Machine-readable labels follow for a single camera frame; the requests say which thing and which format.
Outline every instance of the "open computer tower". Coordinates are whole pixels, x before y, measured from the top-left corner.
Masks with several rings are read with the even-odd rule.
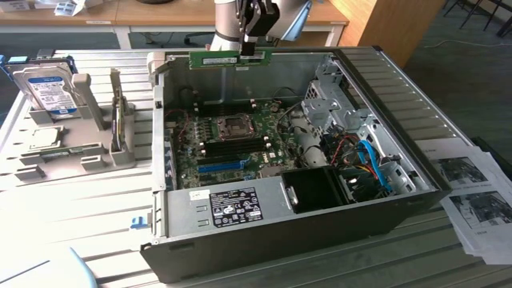
[[[204,69],[190,57],[148,59],[154,205],[141,255],[161,282],[386,233],[449,192],[341,50],[274,50],[266,65],[241,67],[204,56],[218,63]]]

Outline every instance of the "blue hard drive label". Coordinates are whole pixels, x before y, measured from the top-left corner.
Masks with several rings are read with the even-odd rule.
[[[76,112],[73,98],[64,91],[62,77],[29,78],[28,82],[37,101],[50,114],[64,115]]]

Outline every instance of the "red cable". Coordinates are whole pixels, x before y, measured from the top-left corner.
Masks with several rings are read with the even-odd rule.
[[[189,115],[188,115],[186,111],[184,111],[182,109],[172,109],[172,110],[169,110],[169,111],[165,113],[164,118],[165,118],[172,112],[176,112],[176,111],[180,111],[180,112],[182,112],[182,114],[185,114],[185,124],[184,124],[184,126],[182,126],[182,129],[181,129],[180,133],[177,134],[177,139],[181,141],[181,134],[185,132],[186,126],[188,126],[188,124],[189,124]]]
[[[346,135],[346,136],[342,137],[342,140],[340,141],[340,143],[338,143],[338,145],[337,145],[337,148],[336,148],[336,152],[334,152],[334,155],[333,155],[333,159],[332,159],[332,161],[330,161],[330,165],[334,164],[336,156],[337,156],[338,150],[340,150],[340,148],[341,148],[341,145],[342,145],[345,139],[348,139],[348,138],[350,138],[350,137],[356,140],[356,142],[358,141],[358,138],[357,138],[354,135]]]
[[[365,167],[366,167],[366,169],[368,169],[368,170],[369,170],[369,172],[372,173],[373,177],[374,177],[376,179],[378,179],[378,176],[377,176],[376,172],[373,171],[373,169],[369,167],[369,165],[366,165],[366,164],[362,164],[362,166],[365,166]]]
[[[345,141],[345,138],[342,138],[342,140],[338,142],[338,145],[337,145],[337,148],[336,148],[336,152],[334,152],[334,155],[333,155],[333,159],[330,161],[330,165],[334,164],[337,152],[338,152],[338,150],[341,148],[341,145],[342,145],[344,141]]]

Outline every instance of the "blue pcie slot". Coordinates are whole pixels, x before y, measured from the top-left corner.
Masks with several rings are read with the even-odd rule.
[[[197,172],[198,173],[208,173],[208,172],[218,172],[218,171],[228,171],[228,170],[242,170],[245,163],[249,161],[241,160],[230,163],[222,163],[216,165],[208,165],[208,166],[198,166]]]

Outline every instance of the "gray cable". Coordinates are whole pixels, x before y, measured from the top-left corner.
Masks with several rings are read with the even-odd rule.
[[[446,42],[456,42],[456,43],[462,43],[462,44],[468,44],[468,45],[473,45],[473,46],[481,46],[481,47],[512,46],[512,44],[505,44],[505,43],[486,45],[486,44],[478,44],[478,43],[472,43],[472,42],[465,42],[465,41],[458,41],[458,40],[442,40],[436,45],[424,46],[422,48],[436,48],[440,45],[445,44]]]

